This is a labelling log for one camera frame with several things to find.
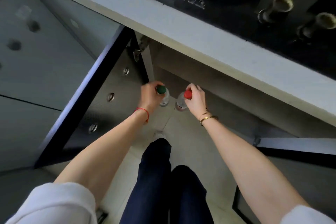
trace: sleeve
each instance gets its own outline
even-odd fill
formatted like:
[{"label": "sleeve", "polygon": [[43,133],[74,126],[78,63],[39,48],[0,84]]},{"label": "sleeve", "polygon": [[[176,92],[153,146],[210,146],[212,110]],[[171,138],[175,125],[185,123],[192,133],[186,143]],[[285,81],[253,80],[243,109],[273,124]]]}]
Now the sleeve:
[{"label": "sleeve", "polygon": [[320,213],[319,211],[303,206],[298,205],[287,213],[281,220],[280,224],[336,224],[328,216]]},{"label": "sleeve", "polygon": [[6,224],[97,224],[95,198],[77,183],[36,187]]}]

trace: green bottle cap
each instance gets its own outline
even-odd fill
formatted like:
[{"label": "green bottle cap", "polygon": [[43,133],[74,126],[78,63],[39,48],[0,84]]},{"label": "green bottle cap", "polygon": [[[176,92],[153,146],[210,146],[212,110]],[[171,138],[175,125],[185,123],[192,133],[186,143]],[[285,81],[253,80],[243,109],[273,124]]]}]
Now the green bottle cap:
[{"label": "green bottle cap", "polygon": [[156,86],[156,90],[159,94],[165,94],[166,93],[166,87],[162,85]]}]

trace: bottle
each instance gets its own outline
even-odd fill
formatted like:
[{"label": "bottle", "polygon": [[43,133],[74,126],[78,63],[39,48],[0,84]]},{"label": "bottle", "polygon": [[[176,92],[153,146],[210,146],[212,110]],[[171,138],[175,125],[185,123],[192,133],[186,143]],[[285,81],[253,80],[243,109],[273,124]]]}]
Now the bottle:
[{"label": "bottle", "polygon": [[193,93],[192,93],[191,89],[188,89],[188,90],[182,92],[177,98],[177,101],[176,101],[176,104],[175,104],[176,109],[180,112],[183,112],[183,111],[187,110],[188,107],[187,107],[185,99],[191,99],[192,96],[193,96]]},{"label": "bottle", "polygon": [[160,106],[167,106],[169,103],[169,91],[168,89],[163,85],[156,86],[156,91],[158,94],[165,94],[165,97],[162,99]]}]

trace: white countertop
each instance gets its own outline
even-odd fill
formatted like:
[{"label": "white countertop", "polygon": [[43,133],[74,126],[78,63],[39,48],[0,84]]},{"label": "white countertop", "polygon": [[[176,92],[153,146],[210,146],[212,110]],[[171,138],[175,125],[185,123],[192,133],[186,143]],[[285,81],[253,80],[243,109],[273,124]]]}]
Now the white countertop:
[{"label": "white countertop", "polygon": [[154,0],[74,0],[336,126],[336,81]]}]

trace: hand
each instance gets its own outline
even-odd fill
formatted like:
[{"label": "hand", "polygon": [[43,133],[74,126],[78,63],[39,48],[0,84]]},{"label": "hand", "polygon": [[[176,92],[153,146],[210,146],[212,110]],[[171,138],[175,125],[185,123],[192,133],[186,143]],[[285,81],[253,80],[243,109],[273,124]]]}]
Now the hand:
[{"label": "hand", "polygon": [[192,91],[192,99],[186,99],[185,103],[196,119],[200,119],[202,114],[207,112],[205,92],[200,88],[200,86],[195,86],[193,83],[187,86],[186,90],[188,89],[191,89]]},{"label": "hand", "polygon": [[138,107],[146,109],[149,114],[152,114],[155,108],[165,97],[165,94],[158,94],[155,87],[164,85],[162,82],[154,81],[141,86],[141,99]]}]

